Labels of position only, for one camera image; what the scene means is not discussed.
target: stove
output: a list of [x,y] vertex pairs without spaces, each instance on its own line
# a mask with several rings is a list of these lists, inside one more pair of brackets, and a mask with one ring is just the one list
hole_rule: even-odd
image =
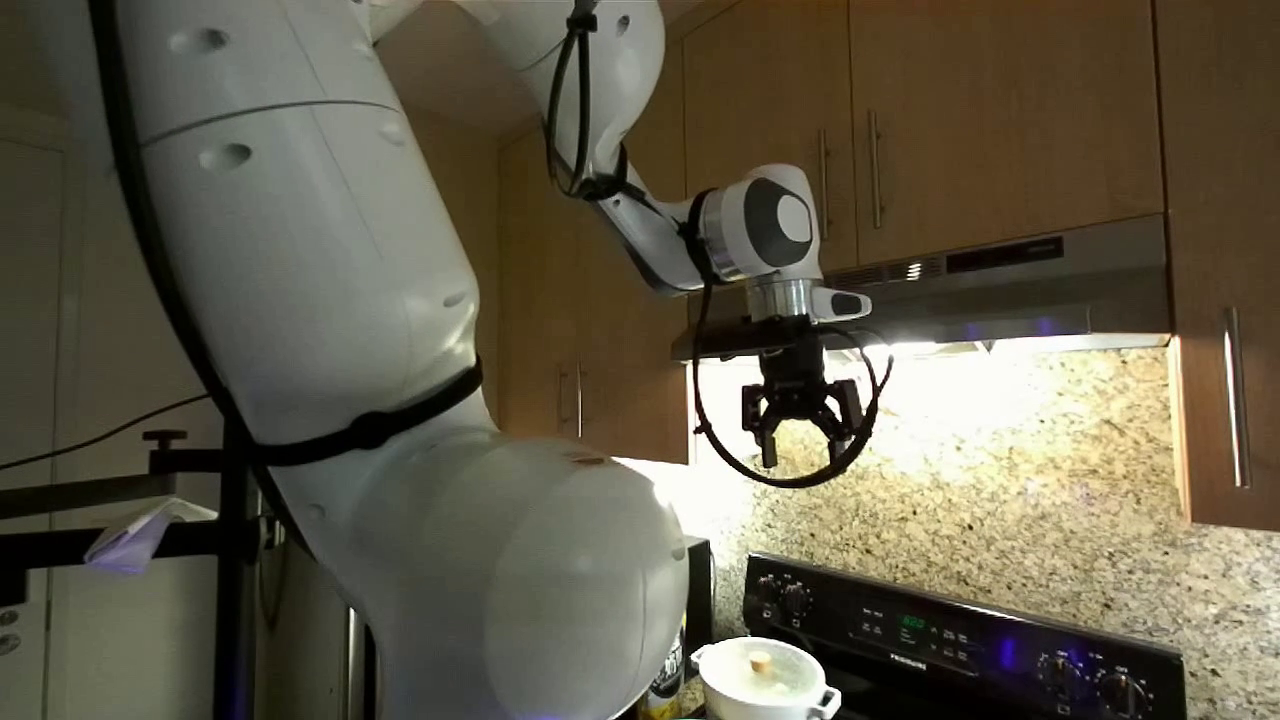
[[1167,647],[815,566],[754,556],[744,625],[809,647],[842,720],[1188,720]]

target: stainless steel range hood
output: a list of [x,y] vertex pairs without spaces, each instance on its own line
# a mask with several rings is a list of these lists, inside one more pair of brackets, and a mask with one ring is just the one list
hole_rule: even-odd
[[[919,256],[823,286],[869,293],[876,312],[829,345],[936,340],[990,345],[1083,338],[1088,345],[1165,345],[1172,333],[1165,216],[1053,231],[1022,243]],[[709,328],[705,357],[768,348],[763,328]]]

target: granite backsplash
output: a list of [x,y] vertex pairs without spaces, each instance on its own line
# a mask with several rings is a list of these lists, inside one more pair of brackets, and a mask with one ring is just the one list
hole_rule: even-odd
[[[832,357],[829,375],[856,374]],[[705,365],[732,450],[754,365]],[[823,460],[780,432],[789,471]],[[1280,538],[1175,509],[1165,348],[905,357],[876,441],[829,489],[773,492],[697,444],[659,489],[717,543],[717,625],[741,632],[747,552],[865,571],[1184,654],[1198,720],[1280,717]]]

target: white pot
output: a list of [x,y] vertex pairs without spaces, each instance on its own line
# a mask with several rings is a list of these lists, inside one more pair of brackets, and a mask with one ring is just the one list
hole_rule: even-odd
[[736,637],[693,654],[714,720],[832,720],[842,687],[797,643]]

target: pot handle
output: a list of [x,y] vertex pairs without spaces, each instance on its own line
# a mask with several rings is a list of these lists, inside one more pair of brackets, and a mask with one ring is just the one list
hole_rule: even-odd
[[842,687],[829,687],[823,702],[809,713],[809,720],[832,720],[844,705]]

